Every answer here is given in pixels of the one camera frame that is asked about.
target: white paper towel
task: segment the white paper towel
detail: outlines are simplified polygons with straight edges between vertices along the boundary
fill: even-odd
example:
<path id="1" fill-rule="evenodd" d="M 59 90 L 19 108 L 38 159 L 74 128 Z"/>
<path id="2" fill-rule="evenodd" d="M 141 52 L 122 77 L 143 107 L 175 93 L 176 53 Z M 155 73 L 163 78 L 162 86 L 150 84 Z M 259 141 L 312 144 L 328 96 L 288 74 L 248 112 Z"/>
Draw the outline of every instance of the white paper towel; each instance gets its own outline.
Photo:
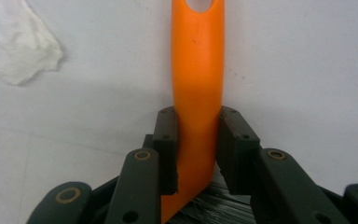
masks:
<path id="1" fill-rule="evenodd" d="M 61 57 L 60 44 L 24 0 L 0 0 L 0 80 L 22 84 L 57 69 Z"/>

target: brass screw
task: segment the brass screw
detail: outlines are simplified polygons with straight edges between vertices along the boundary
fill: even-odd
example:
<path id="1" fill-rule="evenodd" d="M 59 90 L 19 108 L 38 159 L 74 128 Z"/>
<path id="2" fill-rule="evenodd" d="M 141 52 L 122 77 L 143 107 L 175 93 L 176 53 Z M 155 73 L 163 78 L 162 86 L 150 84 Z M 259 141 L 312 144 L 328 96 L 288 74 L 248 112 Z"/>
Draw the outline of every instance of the brass screw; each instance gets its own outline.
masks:
<path id="1" fill-rule="evenodd" d="M 286 155 L 278 150 L 269 150 L 267 152 L 268 156 L 275 161 L 284 161 L 286 160 Z"/>
<path id="2" fill-rule="evenodd" d="M 56 202 L 61 204 L 72 203 L 80 196 L 80 194 L 81 191 L 78 188 L 63 189 L 56 195 Z"/>
<path id="3" fill-rule="evenodd" d="M 148 160 L 152 155 L 148 151 L 139 151 L 135 153 L 134 157 L 138 161 Z"/>

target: hole in handle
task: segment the hole in handle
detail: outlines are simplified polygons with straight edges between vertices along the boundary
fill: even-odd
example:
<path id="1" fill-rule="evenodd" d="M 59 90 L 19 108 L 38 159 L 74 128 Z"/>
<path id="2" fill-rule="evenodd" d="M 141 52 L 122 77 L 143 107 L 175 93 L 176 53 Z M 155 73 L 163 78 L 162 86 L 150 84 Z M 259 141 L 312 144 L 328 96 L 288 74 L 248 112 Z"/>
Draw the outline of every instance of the hole in handle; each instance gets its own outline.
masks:
<path id="1" fill-rule="evenodd" d="M 196 12 L 205 12 L 211 6 L 212 0 L 186 0 L 186 3 Z"/>

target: orange plastic handle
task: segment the orange plastic handle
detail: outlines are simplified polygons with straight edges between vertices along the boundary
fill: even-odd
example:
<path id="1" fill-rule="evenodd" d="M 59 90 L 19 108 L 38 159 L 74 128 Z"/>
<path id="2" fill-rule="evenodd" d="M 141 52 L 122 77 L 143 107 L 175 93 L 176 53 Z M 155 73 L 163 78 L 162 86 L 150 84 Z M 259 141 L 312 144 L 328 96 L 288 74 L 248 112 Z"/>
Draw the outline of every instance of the orange plastic handle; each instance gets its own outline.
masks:
<path id="1" fill-rule="evenodd" d="M 179 192 L 161 197 L 167 222 L 205 189 L 213 176 L 224 69 L 224 0 L 202 13 L 172 0 L 173 105 L 178 118 Z"/>

